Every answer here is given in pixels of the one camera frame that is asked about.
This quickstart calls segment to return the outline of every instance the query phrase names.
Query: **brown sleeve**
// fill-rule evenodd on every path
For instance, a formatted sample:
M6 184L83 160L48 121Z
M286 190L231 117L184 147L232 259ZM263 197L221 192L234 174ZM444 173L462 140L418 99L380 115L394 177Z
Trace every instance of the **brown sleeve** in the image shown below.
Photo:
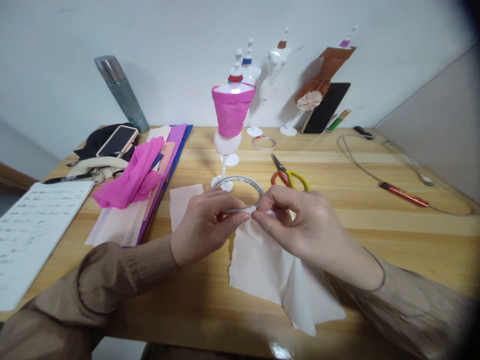
M421 359L451 359L472 299L374 257L385 273L378 289L365 291L339 280L342 287L387 340Z
M4 324L0 359L90 359L119 302L176 267L170 235L128 249L114 242L93 248Z

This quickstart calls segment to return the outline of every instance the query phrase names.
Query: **yellow scissors handle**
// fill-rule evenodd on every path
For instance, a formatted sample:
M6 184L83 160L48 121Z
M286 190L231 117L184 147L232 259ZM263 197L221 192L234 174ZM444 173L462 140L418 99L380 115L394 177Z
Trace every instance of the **yellow scissors handle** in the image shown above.
M305 180L303 178L303 176L301 176L301 175L299 175L296 172L291 171L291 170L285 171L285 174L288 175L288 181L290 182L290 185L291 185L292 188L296 189L295 184L294 184L294 177L296 177L303 184L303 187L305 188L305 191L310 191L310 185L307 182L307 180Z

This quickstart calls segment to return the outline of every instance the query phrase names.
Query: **gray thermos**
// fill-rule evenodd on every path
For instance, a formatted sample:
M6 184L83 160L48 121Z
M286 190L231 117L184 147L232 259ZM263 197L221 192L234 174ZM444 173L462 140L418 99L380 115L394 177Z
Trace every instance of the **gray thermos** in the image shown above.
M107 55L96 57L94 60L98 71L100 71L128 122L137 128L141 134L146 133L150 129L149 123L145 119L134 91L117 58L113 55Z

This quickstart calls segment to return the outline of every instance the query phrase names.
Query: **pink paper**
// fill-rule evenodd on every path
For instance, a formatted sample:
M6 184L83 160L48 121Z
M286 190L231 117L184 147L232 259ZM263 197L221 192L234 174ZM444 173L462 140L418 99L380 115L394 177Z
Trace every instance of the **pink paper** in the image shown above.
M178 126L172 126L170 130L170 134L168 135L168 142L173 142L175 143L175 147L173 148L173 152L171 153L170 160L168 161L168 165L166 166L164 177L160 181L160 185L158 186L158 190L156 192L155 198L153 199L153 204L157 203L157 200L162 193L162 187L165 184L165 180L167 179L167 174L170 171L170 168L172 167L172 163L174 162L175 155L177 155L177 151L180 147L180 143L182 142L182 138L184 137L185 130L187 129L187 124L182 124ZM143 224L141 225L141 230L140 230L140 235L138 235L138 243L140 243L140 240L142 239L142 236L144 235L144 232L147 228L148 219L152 216L152 213L154 212L155 206L152 206L150 210L148 211L148 216L147 216L147 221L144 221Z
M211 88L211 97L218 120L218 133L225 138L233 138L242 132L244 120L257 87L253 86L252 90L239 94L214 91L218 87Z
M135 147L135 152L123 174L100 187L92 195L101 209L125 209L131 203L149 198L150 191L164 177L150 170L155 158L162 151L164 143L164 138L161 136Z
M170 157L172 156L172 152L174 151L175 143L174 142L166 142L165 146L163 147L163 157L160 160L160 165L158 165L157 173L162 174L165 172L167 165L169 164ZM150 209L152 208L152 204L154 203L155 195L159 189L160 183L158 183L153 190L150 192L150 199L148 199L148 205L146 207L145 214L143 216L143 221L147 221Z

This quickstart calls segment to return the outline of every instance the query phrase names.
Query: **green pen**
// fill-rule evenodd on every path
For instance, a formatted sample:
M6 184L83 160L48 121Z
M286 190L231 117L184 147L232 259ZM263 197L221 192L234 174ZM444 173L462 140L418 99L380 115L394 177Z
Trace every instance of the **green pen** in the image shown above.
M331 125L328 127L326 130L327 133L331 133L335 128L347 117L348 114L350 114L351 110L345 109L343 112L340 114L339 117L337 117Z

